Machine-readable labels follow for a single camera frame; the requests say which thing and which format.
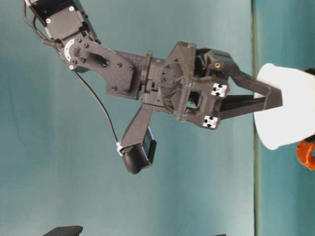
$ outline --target robotic arm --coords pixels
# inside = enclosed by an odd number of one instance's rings
[[[142,103],[118,150],[132,174],[152,165],[156,141],[149,128],[153,111],[173,114],[180,121],[214,130],[220,121],[282,106],[279,89],[243,73],[225,52],[198,49],[177,42],[167,59],[148,52],[138,56],[113,51],[97,38],[78,0],[25,0],[34,13],[39,40],[58,52],[76,75],[95,71],[106,80],[106,93]],[[38,19],[50,39],[38,31]],[[231,78],[239,87],[261,94],[228,95]]]

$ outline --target black 3d-printed part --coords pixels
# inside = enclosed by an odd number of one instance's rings
[[[57,227],[44,236],[79,236],[82,231],[82,226]]]

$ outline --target teal wall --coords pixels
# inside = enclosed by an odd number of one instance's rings
[[[313,0],[254,0],[256,68],[314,67],[314,18]],[[256,144],[256,235],[315,235],[315,172],[299,164],[298,144],[276,151],[258,137]]]
[[[177,40],[230,52],[251,73],[248,0],[82,0],[103,44],[165,58]],[[0,234],[38,236],[79,224],[84,235],[253,236],[252,116],[215,132],[154,114],[154,165],[125,170],[97,103],[22,20],[0,8]],[[139,102],[85,78],[119,137]],[[233,88],[233,93],[243,92]]]

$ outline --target screw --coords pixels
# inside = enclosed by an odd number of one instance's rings
[[[215,64],[215,68],[216,68],[216,69],[219,69],[220,67],[221,67],[221,63],[216,63],[216,64]]]

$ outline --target wire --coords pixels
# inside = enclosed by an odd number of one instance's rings
[[[92,94],[92,96],[96,99],[96,101],[98,102],[98,104],[100,105],[101,109],[103,110],[107,120],[108,120],[108,124],[110,126],[113,138],[115,139],[116,143],[118,143],[118,138],[112,123],[112,120],[108,114],[108,111],[106,110],[104,104],[102,103],[102,101],[100,100],[100,98],[97,96],[97,94],[94,92],[94,90],[91,88],[91,86],[78,74],[78,72],[73,71],[73,73],[76,75],[76,77],[78,77],[78,79],[86,86],[86,88],[90,91],[90,93]]]
[[[57,43],[56,41],[51,41],[49,40],[40,30],[37,29],[36,27],[36,15],[33,16],[33,20],[32,22],[30,22],[27,18],[27,10],[26,10],[26,3],[25,1],[23,0],[23,18],[24,18],[24,21],[25,23],[31,27],[36,35],[36,37],[38,38],[38,40],[47,45],[47,46],[51,46],[55,49],[55,51],[57,53],[59,53],[59,50],[58,48],[61,48],[62,47],[62,44],[61,43]]]

